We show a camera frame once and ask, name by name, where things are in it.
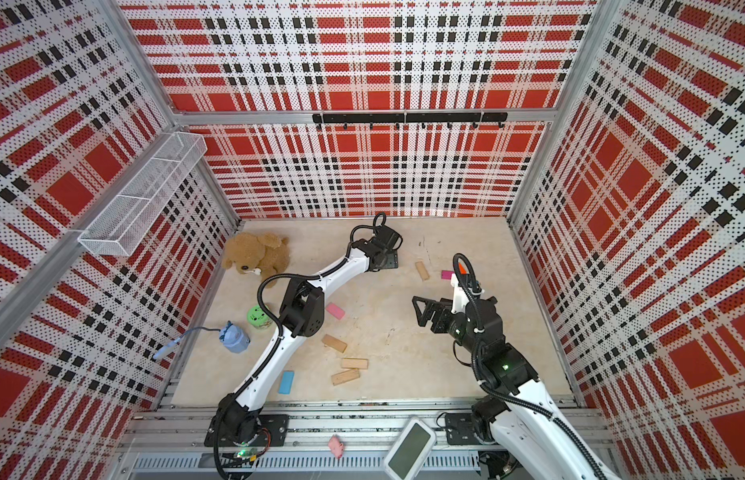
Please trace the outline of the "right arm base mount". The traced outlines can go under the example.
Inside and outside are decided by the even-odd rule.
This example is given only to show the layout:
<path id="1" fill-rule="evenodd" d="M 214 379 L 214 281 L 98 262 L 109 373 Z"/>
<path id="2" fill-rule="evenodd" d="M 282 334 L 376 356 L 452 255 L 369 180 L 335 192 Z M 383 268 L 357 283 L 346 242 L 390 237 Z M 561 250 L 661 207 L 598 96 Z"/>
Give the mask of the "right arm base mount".
<path id="1" fill-rule="evenodd" d="M 437 417 L 440 430 L 446 432 L 452 446 L 475 446 L 479 474 L 483 479 L 508 479 L 521 467 L 508 452 L 500 450 L 489 430 L 470 413 L 442 412 Z"/>

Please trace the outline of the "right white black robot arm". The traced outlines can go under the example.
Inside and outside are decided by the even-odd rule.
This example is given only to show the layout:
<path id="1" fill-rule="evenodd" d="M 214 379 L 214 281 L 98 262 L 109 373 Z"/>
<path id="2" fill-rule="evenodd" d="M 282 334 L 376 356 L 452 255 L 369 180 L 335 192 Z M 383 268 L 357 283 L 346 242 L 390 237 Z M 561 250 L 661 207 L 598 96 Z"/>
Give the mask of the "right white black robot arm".
<path id="1" fill-rule="evenodd" d="M 465 254 L 453 257 L 451 300 L 415 296 L 418 324 L 452 336 L 470 353 L 465 364 L 485 397 L 472 407 L 474 434 L 510 453 L 535 479 L 617 479 L 562 414 L 538 372 L 508 342 L 498 300 L 484 289 Z"/>

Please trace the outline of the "pink building block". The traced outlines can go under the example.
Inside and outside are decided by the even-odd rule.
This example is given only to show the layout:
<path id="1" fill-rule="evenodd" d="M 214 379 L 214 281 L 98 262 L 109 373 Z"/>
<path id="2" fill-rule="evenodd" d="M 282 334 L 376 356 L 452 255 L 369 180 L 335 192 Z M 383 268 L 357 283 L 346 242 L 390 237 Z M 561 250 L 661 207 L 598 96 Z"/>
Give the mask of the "pink building block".
<path id="1" fill-rule="evenodd" d="M 334 303 L 330 303 L 326 306 L 326 312 L 330 313 L 330 315 L 334 316 L 334 318 L 338 320 L 341 320 L 346 315 L 344 309 L 338 307 L 338 305 Z"/>

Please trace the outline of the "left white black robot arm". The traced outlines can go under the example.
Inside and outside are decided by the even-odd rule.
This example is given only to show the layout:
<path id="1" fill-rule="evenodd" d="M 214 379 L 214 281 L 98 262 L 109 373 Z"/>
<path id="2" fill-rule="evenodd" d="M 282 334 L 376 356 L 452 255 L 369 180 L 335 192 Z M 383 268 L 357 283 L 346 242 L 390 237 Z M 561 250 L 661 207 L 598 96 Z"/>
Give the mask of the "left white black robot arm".
<path id="1" fill-rule="evenodd" d="M 328 298 L 350 280 L 385 269 L 402 242 L 402 235 L 387 225 L 387 214 L 380 212 L 372 224 L 352 228 L 346 253 L 325 270 L 314 275 L 276 274 L 258 286 L 258 307 L 276 323 L 276 331 L 248 378 L 220 400 L 204 440 L 206 447 L 248 444 L 260 435 L 258 418 L 266 398 L 296 350 L 324 325 Z M 266 307 L 262 294 L 279 279 L 288 280 L 288 287 L 280 312 L 274 313 Z"/>

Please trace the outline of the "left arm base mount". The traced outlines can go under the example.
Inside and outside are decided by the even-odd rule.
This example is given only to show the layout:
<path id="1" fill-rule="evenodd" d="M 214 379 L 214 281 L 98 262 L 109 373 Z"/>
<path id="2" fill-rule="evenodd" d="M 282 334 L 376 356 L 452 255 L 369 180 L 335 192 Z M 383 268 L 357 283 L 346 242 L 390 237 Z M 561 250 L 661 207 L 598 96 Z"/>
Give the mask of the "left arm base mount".
<path id="1" fill-rule="evenodd" d="M 222 479 L 246 479 L 246 472 L 234 472 L 236 468 L 252 466 L 271 447 L 284 446 L 290 416 L 286 414 L 265 415 L 258 412 L 236 411 L 232 408 L 219 411 L 208 428 L 204 446 L 212 448 L 212 459 L 218 476 Z M 224 447 L 254 448 L 246 452 L 244 459 L 234 453 L 222 453 Z"/>

